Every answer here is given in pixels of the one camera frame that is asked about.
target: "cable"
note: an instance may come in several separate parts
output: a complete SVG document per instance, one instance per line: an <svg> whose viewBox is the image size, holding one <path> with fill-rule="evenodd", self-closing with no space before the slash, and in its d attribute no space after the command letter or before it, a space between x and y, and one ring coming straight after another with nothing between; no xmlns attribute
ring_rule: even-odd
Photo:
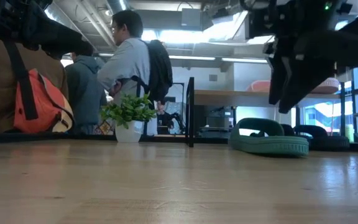
<svg viewBox="0 0 358 224"><path fill-rule="evenodd" d="M74 10L75 19L77 19L78 22L84 22L86 20L86 16L84 19L78 20L77 9L78 9L78 5L75 6L75 10Z"/></svg>
<svg viewBox="0 0 358 224"><path fill-rule="evenodd" d="M177 8L177 11L179 11L179 7L183 4L186 3L187 5L189 5L192 9L194 9L194 7L188 2L188 1L182 1L181 3L179 3L179 6Z"/></svg>
<svg viewBox="0 0 358 224"><path fill-rule="evenodd" d="M248 6L247 3L245 3L245 0L239 0L239 3L244 10L252 12L254 10L253 7L256 3L256 0L254 0L251 6Z"/></svg>
<svg viewBox="0 0 358 224"><path fill-rule="evenodd" d="M266 44L267 42L269 42L273 37L274 37L274 35L272 35L272 36L265 42L265 44Z"/></svg>

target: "desk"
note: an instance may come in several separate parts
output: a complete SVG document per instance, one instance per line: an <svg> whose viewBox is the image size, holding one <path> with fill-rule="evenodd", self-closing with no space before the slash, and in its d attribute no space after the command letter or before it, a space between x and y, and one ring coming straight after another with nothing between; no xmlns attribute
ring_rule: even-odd
<svg viewBox="0 0 358 224"><path fill-rule="evenodd" d="M189 79L186 91L186 143L190 147L194 145L194 105L213 106L258 106L276 107L269 104L269 93L249 91L214 91L195 90L194 77ZM345 91L344 83L341 83L341 94L309 94L296 106L296 125L300 124L300 107L312 106L318 103L341 103L341 135L345 135Z"/></svg>
<svg viewBox="0 0 358 224"><path fill-rule="evenodd" d="M0 223L358 223L358 153L277 159L217 144L0 144Z"/></svg>
<svg viewBox="0 0 358 224"><path fill-rule="evenodd" d="M269 93L214 90L195 90L194 93L195 105L276 107L269 104ZM340 103L341 99L339 95L334 94L309 94L298 103L298 106L306 107L328 101Z"/></svg>

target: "backpack strap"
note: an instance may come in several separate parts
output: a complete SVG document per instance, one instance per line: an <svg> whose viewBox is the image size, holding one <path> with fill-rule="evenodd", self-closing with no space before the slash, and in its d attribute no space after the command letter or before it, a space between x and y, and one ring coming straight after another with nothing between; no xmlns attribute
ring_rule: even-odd
<svg viewBox="0 0 358 224"><path fill-rule="evenodd" d="M131 77L131 80L137 82L137 86L136 86L136 97L140 97L140 88L143 87L144 89L144 93L148 94L149 93L149 86L146 85L143 80L137 76L133 76ZM154 105L149 105L149 108L154 110ZM143 125L143 135L146 136L147 135L147 122L144 123Z"/></svg>
<svg viewBox="0 0 358 224"><path fill-rule="evenodd" d="M19 88L22 92L22 102L25 118L26 120L37 119L38 113L35 107L29 73L27 69L25 69L19 49L17 49L16 44L11 41L4 41L4 45L9 58L11 59L13 74L15 75L17 82L19 82Z"/></svg>

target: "bag strap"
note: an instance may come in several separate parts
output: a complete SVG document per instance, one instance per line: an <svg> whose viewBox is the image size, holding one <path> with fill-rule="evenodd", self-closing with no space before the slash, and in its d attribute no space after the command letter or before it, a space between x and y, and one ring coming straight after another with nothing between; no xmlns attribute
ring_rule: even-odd
<svg viewBox="0 0 358 224"><path fill-rule="evenodd" d="M50 94L49 94L49 91L48 91L48 88L47 88L47 84L46 84L46 82L45 82L45 80L44 80L44 77L42 76L42 75L39 75L38 76L38 80L40 81L40 83L42 83L42 85L44 86L44 90L47 92L47 96L48 96L48 98L49 98L49 100L52 102L52 105L54 106L54 107L56 107L56 108L59 108L59 109L61 109L62 111L64 111L66 114L67 114L67 116L71 119L71 121L73 122L73 127L74 127L74 125L75 125L75 120L74 120L74 116L72 115L72 113L70 112L70 111L68 111L66 108L64 108L64 107L62 107L62 106L60 106L59 104L57 104L54 100L53 100L53 98L50 96Z"/></svg>
<svg viewBox="0 0 358 224"><path fill-rule="evenodd" d="M140 88L143 87L144 89L144 93L148 94L149 93L149 87L143 82L143 80L137 76L133 76L131 77L131 80L134 80L135 82L137 82L136 85L136 97L140 97ZM154 104L148 105L148 107L152 110L154 110ZM146 136L147 135L147 123L148 122L144 122L143 125L143 135Z"/></svg>
<svg viewBox="0 0 358 224"><path fill-rule="evenodd" d="M19 88L22 92L22 102L26 120L38 118L37 108L35 107L34 95L32 92L29 72L25 69L24 62L14 42L4 41L5 48L11 59L13 73L19 82Z"/></svg>

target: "ceiling light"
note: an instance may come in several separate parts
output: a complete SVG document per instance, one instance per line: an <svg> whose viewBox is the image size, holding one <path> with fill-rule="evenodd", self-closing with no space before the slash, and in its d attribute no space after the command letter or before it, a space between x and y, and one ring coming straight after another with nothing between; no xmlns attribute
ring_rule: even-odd
<svg viewBox="0 0 358 224"><path fill-rule="evenodd" d="M215 60L214 57L195 57L195 56L179 56L179 55L170 55L170 59L182 59L182 60Z"/></svg>
<svg viewBox="0 0 358 224"><path fill-rule="evenodd" d="M255 58L222 58L223 62L243 62L243 63L267 63L265 59Z"/></svg>
<svg viewBox="0 0 358 224"><path fill-rule="evenodd" d="M63 67L66 67L67 65L71 65L73 61L68 59L61 59L60 63L62 63Z"/></svg>
<svg viewBox="0 0 358 224"><path fill-rule="evenodd" d="M247 44L266 44L267 42L273 42L274 36L267 35L267 36L260 36L260 37L254 37L252 39L249 39L247 41Z"/></svg>
<svg viewBox="0 0 358 224"><path fill-rule="evenodd" d="M157 35L154 30L144 30L142 34L142 40L151 41L157 39Z"/></svg>
<svg viewBox="0 0 358 224"><path fill-rule="evenodd" d="M163 30L160 33L160 41L172 44L197 44L208 42L201 31L187 30Z"/></svg>
<svg viewBox="0 0 358 224"><path fill-rule="evenodd" d="M99 57L112 57L114 54L110 53L98 53Z"/></svg>
<svg viewBox="0 0 358 224"><path fill-rule="evenodd" d="M342 29L342 28L345 27L348 23L349 23L349 21L341 21L341 22L338 22L338 23L335 25L335 30L340 30L340 29Z"/></svg>

